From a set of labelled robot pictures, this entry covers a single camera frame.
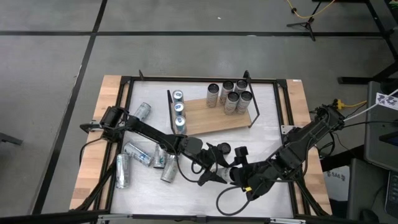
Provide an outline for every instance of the standing can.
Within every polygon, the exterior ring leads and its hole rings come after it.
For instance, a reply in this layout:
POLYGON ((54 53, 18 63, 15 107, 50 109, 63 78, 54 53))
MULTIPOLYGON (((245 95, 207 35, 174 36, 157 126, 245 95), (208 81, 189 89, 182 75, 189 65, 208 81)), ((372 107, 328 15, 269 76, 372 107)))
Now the standing can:
POLYGON ((186 120, 183 116, 177 116, 175 118, 174 123, 175 123, 176 134, 186 134, 187 133, 186 120))
POLYGON ((236 81, 234 92, 240 95, 243 91, 246 90, 247 87, 248 83, 246 80, 238 80, 236 81))
POLYGON ((138 107, 137 111, 134 113, 134 116, 138 118, 140 121, 144 122, 145 118, 147 118, 150 112, 150 105, 147 103, 141 103, 138 107))
POLYGON ((235 92, 228 93, 228 96, 224 105, 224 113, 230 115, 236 109, 236 105, 239 101, 239 95, 235 92))
POLYGON ((181 90, 174 90, 173 92, 173 102, 184 102, 184 94, 181 90))
POLYGON ((238 105, 236 106, 236 112, 238 114, 244 114, 246 112, 253 95, 249 91, 243 91, 241 97, 239 98, 238 105))
POLYGON ((135 145, 132 144, 132 142, 127 142, 124 145, 123 149, 125 153, 129 154, 129 156, 138 160, 140 163, 144 164, 147 167, 150 166, 150 163, 152 162, 152 156, 150 156, 142 149, 137 148, 135 145))
POLYGON ((174 112, 176 116, 184 116, 185 117, 185 105, 182 102, 176 102, 174 104, 174 112))
POLYGON ((158 144, 156 144, 154 157, 154 168, 164 169, 164 166, 166 165, 167 153, 161 149, 158 144))
POLYGON ((178 167, 177 167, 177 156, 169 155, 167 158, 166 166, 164 167, 161 180, 166 181, 168 183, 172 183, 175 176, 177 175, 178 167))
POLYGON ((130 157, 126 153, 121 153, 116 157, 116 188, 124 189, 130 185, 129 172, 130 157))
POLYGON ((206 105, 207 107, 213 108, 217 105, 217 98, 218 98, 218 91, 220 88, 217 84, 212 83, 207 88, 207 98, 206 98, 206 105))
POLYGON ((228 93, 231 93, 233 91, 233 88, 234 88, 233 82, 231 82, 231 81, 223 82, 223 87, 222 87, 221 93, 220 93, 220 103, 222 105, 225 104, 226 97, 227 97, 228 93))

